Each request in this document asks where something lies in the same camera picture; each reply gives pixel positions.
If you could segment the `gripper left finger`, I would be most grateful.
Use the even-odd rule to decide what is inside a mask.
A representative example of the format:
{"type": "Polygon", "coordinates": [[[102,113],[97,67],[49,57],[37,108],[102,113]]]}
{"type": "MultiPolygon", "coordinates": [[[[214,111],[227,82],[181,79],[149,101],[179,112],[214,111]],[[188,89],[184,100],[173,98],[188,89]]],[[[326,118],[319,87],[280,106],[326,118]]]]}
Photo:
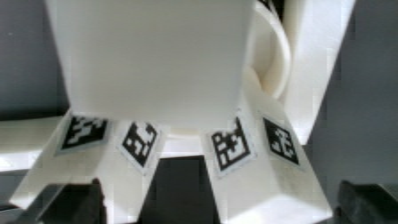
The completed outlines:
{"type": "Polygon", "coordinates": [[[106,224],[99,179],[83,184],[49,184],[10,224],[106,224]]]}

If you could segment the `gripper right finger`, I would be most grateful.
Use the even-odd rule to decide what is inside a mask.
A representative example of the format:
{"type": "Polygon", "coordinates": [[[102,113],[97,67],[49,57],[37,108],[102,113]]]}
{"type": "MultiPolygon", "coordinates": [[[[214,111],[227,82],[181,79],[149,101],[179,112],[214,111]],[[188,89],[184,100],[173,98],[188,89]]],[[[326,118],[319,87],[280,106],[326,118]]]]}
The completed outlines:
{"type": "Polygon", "coordinates": [[[337,211],[349,224],[398,224],[398,197],[378,184],[353,184],[342,180],[337,211]]]}

